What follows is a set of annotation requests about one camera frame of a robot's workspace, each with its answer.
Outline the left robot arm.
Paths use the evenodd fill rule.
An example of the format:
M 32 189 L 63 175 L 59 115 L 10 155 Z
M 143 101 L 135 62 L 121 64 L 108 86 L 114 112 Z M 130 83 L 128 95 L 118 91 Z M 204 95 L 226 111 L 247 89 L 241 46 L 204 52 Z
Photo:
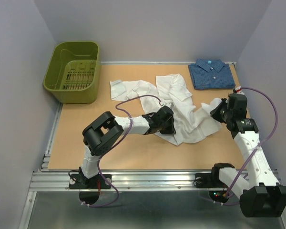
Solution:
M 86 188 L 96 184 L 100 159 L 113 148 L 120 137 L 128 134 L 150 135 L 158 132 L 162 135 L 176 134 L 174 112 L 166 105 L 157 112 L 138 117 L 118 117 L 111 112 L 104 112 L 82 132 L 85 154 L 79 168 L 81 184 Z

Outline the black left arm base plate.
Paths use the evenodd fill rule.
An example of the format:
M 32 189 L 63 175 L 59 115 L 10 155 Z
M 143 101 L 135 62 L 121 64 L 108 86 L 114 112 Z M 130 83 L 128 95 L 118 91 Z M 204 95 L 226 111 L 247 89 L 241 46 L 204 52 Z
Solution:
M 111 189 L 109 181 L 111 181 L 112 175 L 105 174 L 104 177 L 107 181 L 105 181 L 100 174 L 86 179 L 78 173 L 73 173 L 70 177 L 69 189 Z

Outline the white long sleeve shirt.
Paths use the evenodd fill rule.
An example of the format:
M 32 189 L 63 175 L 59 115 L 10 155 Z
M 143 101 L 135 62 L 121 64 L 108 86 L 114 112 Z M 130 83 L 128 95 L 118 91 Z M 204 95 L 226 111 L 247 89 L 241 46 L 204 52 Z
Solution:
M 215 98 L 209 104 L 202 103 L 201 108 L 197 109 L 192 101 L 192 93 L 180 74 L 157 76 L 156 84 L 143 80 L 116 80 L 110 82 L 110 87 L 112 100 L 126 101 L 139 97 L 146 114 L 158 111 L 161 105 L 170 107 L 174 113 L 176 134 L 156 133 L 156 136 L 176 146 L 200 142 L 222 128 L 222 124 L 210 116 L 221 100 Z

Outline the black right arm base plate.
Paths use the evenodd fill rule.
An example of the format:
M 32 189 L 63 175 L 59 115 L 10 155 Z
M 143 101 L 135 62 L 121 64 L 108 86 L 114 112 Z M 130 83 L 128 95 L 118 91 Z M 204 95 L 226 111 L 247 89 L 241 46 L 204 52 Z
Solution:
M 211 172 L 208 173 L 195 173 L 195 179 L 193 185 L 196 188 L 218 188 L 222 187 L 222 184 L 219 183 Z

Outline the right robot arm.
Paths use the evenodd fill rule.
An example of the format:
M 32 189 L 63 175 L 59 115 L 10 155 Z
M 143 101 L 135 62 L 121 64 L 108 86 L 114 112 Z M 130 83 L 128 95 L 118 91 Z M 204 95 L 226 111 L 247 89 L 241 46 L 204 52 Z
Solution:
M 286 207 L 286 186 L 273 174 L 257 124 L 246 115 L 247 97 L 238 93 L 229 94 L 210 112 L 213 119 L 226 125 L 245 161 L 240 170 L 228 163 L 215 164 L 210 182 L 215 186 L 227 185 L 225 196 L 237 196 L 245 217 L 280 217 Z

